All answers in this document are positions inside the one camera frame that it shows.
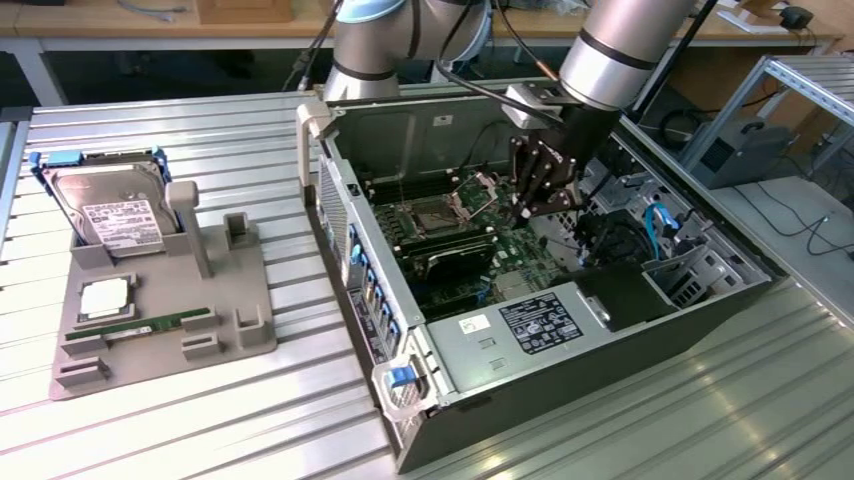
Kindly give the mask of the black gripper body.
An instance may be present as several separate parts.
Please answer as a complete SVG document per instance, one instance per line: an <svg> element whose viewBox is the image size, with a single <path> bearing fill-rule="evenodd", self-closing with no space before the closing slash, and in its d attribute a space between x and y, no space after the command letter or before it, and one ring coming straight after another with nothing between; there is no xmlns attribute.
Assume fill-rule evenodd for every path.
<svg viewBox="0 0 854 480"><path fill-rule="evenodd" d="M617 110L605 111L583 103L561 108L560 127L535 130L532 136L561 157L556 175L579 175L595 153L607 143L620 117Z"/></svg>

